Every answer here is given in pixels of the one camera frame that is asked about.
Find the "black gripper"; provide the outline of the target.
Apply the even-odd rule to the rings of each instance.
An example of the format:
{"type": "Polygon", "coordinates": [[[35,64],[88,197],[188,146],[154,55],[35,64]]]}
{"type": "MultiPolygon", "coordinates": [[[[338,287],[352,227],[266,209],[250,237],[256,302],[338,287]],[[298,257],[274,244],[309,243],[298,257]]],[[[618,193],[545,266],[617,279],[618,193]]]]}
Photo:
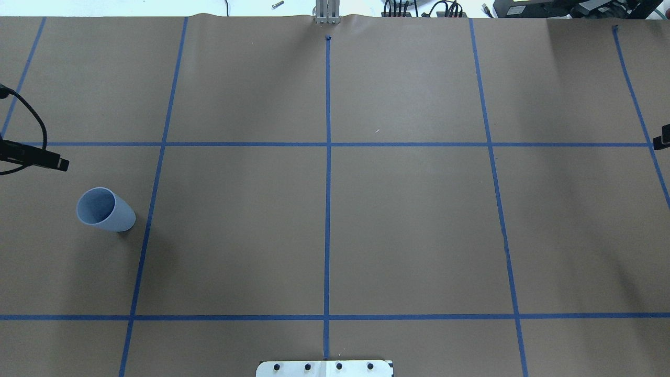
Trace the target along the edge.
{"type": "Polygon", "coordinates": [[[43,158],[46,156],[43,149],[3,139],[1,141],[2,161],[17,165],[36,165],[37,167],[48,168],[44,164],[43,158]]]}

